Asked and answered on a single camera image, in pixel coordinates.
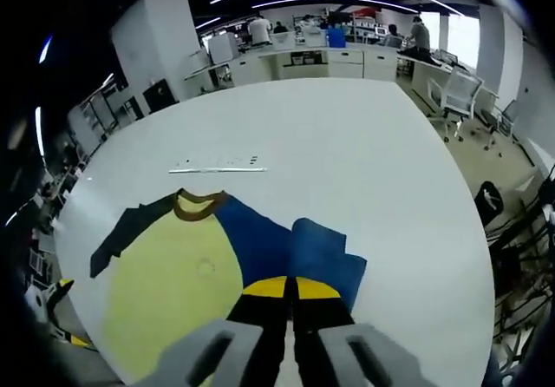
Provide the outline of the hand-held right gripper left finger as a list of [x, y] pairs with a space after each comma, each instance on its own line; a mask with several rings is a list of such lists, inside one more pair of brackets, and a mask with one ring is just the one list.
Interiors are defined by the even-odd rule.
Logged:
[[262, 279], [248, 285], [227, 319], [261, 329], [241, 377], [242, 386], [273, 386], [284, 360], [289, 318], [289, 279]]

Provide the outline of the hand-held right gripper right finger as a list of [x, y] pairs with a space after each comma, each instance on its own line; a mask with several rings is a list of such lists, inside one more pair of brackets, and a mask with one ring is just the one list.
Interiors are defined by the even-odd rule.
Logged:
[[296, 278], [295, 359], [304, 386], [422, 386], [418, 358], [370, 324], [358, 324], [330, 286]]

